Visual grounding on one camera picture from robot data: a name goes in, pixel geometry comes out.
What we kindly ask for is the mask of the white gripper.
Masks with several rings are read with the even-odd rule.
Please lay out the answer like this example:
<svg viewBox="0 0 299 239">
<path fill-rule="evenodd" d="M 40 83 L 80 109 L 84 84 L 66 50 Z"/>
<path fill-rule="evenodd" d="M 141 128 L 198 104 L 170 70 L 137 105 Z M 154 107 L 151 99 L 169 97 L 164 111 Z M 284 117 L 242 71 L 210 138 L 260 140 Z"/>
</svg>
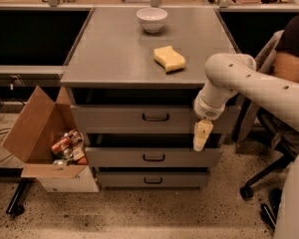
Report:
<svg viewBox="0 0 299 239">
<path fill-rule="evenodd" d="M 193 109 L 196 116 L 201 119 L 194 126 L 193 149 L 202 151 L 212 130 L 211 120 L 217 120 L 223 113 L 225 102 L 220 95 L 211 95 L 199 92 L 196 96 Z"/>
</svg>

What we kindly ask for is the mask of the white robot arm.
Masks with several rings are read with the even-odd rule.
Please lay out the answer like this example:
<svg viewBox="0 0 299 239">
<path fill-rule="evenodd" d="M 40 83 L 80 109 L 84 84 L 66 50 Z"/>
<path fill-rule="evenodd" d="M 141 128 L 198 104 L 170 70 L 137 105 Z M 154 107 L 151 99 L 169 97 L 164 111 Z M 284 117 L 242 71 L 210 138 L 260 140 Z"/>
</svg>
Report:
<svg viewBox="0 0 299 239">
<path fill-rule="evenodd" d="M 196 115 L 217 120 L 225 103 L 242 94 L 299 132 L 299 84 L 258 73 L 255 67 L 249 55 L 209 57 L 206 82 L 194 101 Z M 273 239 L 299 239 L 299 154 L 286 176 Z"/>
</svg>

